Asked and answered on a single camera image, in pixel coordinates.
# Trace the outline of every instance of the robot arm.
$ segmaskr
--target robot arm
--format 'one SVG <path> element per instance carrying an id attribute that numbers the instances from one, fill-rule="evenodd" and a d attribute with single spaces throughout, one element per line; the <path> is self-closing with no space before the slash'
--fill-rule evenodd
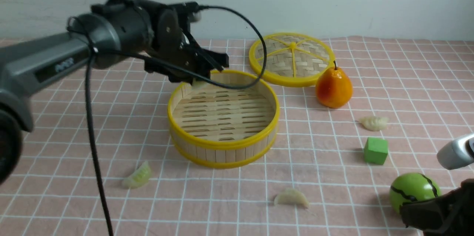
<path id="1" fill-rule="evenodd" d="M 21 155 L 21 131 L 33 131 L 29 98 L 82 68 L 93 53 L 99 53 L 95 69 L 107 69 L 128 58 L 116 53 L 143 51 L 207 78 L 212 69 L 229 67 L 227 54 L 203 50 L 194 40 L 190 23 L 197 20 L 198 4 L 194 2 L 165 5 L 108 0 L 71 19 L 67 32 L 1 48 L 0 184 Z M 194 80 L 190 74 L 150 60 L 145 61 L 144 70 L 164 74 L 171 82 Z"/>

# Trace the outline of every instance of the pear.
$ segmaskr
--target pear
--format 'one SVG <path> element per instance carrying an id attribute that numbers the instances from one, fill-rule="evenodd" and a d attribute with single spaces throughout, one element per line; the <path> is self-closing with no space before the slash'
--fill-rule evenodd
<path id="1" fill-rule="evenodd" d="M 316 82 L 316 98 L 329 108 L 341 108 L 351 99 L 352 93 L 352 82 L 336 61 L 334 67 L 326 69 Z"/>

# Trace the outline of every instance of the bamboo steamer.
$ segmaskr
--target bamboo steamer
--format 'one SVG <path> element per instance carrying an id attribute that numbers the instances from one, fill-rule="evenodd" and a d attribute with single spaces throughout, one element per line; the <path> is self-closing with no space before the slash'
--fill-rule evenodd
<path id="1" fill-rule="evenodd" d="M 212 71 L 211 79 L 242 86 L 256 76 Z M 260 80 L 245 90 L 183 83 L 168 103 L 174 146 L 188 160 L 210 168 L 235 168 L 259 159 L 273 145 L 280 115 L 273 89 Z"/>

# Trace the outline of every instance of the yellow spoke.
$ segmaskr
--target yellow spoke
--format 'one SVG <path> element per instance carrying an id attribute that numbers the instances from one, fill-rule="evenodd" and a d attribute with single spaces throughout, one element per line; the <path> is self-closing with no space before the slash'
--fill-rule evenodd
<path id="1" fill-rule="evenodd" d="M 300 45 L 301 43 L 308 41 L 308 39 L 300 40 L 296 45 Z"/>
<path id="2" fill-rule="evenodd" d="M 280 49 L 280 50 L 273 51 L 273 52 L 267 54 L 267 57 L 269 57 L 269 56 L 271 56 L 271 55 L 274 55 L 274 54 L 276 54 L 276 53 L 282 52 L 282 51 L 284 51 L 284 50 L 288 50 L 289 48 L 290 48 L 290 47 L 286 47 L 286 48 L 283 48 L 283 49 Z M 260 57 L 260 58 L 257 59 L 257 61 L 260 61 L 260 60 L 263 60 L 263 59 L 264 59 L 264 57 Z"/>
<path id="3" fill-rule="evenodd" d="M 281 43 L 281 44 L 284 44 L 284 45 L 286 45 L 286 46 L 288 46 L 288 47 L 290 46 L 288 43 L 286 43 L 286 42 L 284 42 L 284 41 L 282 41 L 282 40 L 275 39 L 274 37 L 269 37 L 269 39 L 276 40 L 277 42 L 279 42 L 279 43 Z"/>
<path id="4" fill-rule="evenodd" d="M 300 52 L 303 52 L 303 53 L 305 53 L 305 54 L 309 54 L 309 55 L 311 55 L 311 56 L 314 56 L 314 57 L 316 57 L 316 58 L 319 58 L 319 59 L 321 59 L 321 60 L 323 60 L 323 61 L 325 61 L 325 62 L 329 62 L 326 58 L 323 58 L 323 57 L 321 57 L 321 56 L 319 56 L 319 55 L 315 55 L 315 54 L 313 54 L 313 53 L 310 53 L 310 52 L 305 51 L 305 50 L 300 49 L 300 48 L 295 48 L 295 49 L 298 50 L 298 51 L 300 51 Z"/>
<path id="5" fill-rule="evenodd" d="M 293 60 L 293 77 L 296 77 L 295 51 L 291 49 L 291 59 Z"/>

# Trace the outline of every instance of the bamboo steamer lid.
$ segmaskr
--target bamboo steamer lid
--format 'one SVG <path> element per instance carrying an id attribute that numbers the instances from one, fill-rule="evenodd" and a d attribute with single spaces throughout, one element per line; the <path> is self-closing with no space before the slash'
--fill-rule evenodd
<path id="1" fill-rule="evenodd" d="M 313 37 L 297 33 L 276 33 L 264 37 L 267 64 L 262 78 L 286 87 L 313 86 L 323 72 L 333 65 L 334 52 Z M 262 72 L 264 48 L 257 40 L 249 51 L 250 66 Z"/>

